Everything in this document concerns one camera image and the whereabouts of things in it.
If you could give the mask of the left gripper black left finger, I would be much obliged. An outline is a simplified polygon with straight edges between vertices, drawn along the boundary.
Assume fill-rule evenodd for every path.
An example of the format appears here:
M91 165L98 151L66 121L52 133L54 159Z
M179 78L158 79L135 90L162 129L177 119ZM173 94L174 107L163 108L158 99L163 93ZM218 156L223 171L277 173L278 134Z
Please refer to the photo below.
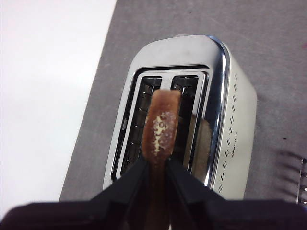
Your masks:
M91 200L31 203L11 209L2 230L142 230L148 207L148 164L137 161Z

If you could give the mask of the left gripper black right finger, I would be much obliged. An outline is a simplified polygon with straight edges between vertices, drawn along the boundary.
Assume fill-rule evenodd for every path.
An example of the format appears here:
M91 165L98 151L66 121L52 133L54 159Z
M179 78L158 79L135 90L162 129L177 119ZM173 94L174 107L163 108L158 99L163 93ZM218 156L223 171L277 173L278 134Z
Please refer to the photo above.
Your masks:
M179 162L166 166L166 194L174 230L305 230L306 208L282 200L226 200Z

